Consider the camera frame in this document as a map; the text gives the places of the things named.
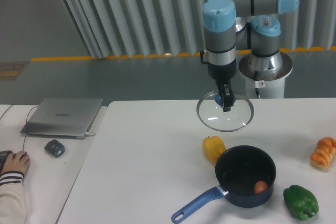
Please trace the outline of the white striped sleeve forearm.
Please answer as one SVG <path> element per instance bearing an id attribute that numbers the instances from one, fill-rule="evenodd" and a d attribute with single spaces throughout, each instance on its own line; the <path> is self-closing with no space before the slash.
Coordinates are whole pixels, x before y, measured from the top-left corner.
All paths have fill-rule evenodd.
<path id="1" fill-rule="evenodd" d="M 10 171 L 1 175 L 1 223 L 25 223 L 27 217 L 24 174 Z"/>

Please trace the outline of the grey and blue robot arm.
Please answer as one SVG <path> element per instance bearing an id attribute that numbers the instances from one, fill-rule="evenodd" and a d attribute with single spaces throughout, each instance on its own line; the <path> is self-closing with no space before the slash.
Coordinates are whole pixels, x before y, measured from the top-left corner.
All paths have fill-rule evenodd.
<path id="1" fill-rule="evenodd" d="M 237 72 L 252 98 L 282 98 L 293 65 L 280 51 L 281 26 L 274 14 L 291 13 L 299 0 L 206 0 L 202 8 L 205 50 L 201 62 L 218 87 L 225 112 L 234 105 Z"/>

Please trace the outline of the person's hand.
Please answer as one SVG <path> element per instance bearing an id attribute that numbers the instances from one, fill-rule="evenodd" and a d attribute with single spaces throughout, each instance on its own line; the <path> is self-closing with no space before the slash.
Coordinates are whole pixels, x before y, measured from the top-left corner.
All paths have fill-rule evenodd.
<path id="1" fill-rule="evenodd" d="M 6 159 L 6 162 L 1 171 L 1 175 L 5 173 L 21 173 L 26 175 L 30 166 L 29 155 L 24 155 L 25 151 L 19 151 L 18 153 L 10 153 Z"/>

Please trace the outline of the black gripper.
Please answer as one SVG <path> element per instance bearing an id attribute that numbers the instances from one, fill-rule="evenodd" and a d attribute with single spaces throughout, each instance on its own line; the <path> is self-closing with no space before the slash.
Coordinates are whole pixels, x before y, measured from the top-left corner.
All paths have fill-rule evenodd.
<path id="1" fill-rule="evenodd" d="M 216 80 L 218 92 L 222 101 L 223 112 L 229 112 L 234 104 L 234 94 L 230 79 L 236 74 L 236 62 L 232 61 L 227 65 L 214 65 L 208 63 L 208 74 Z"/>

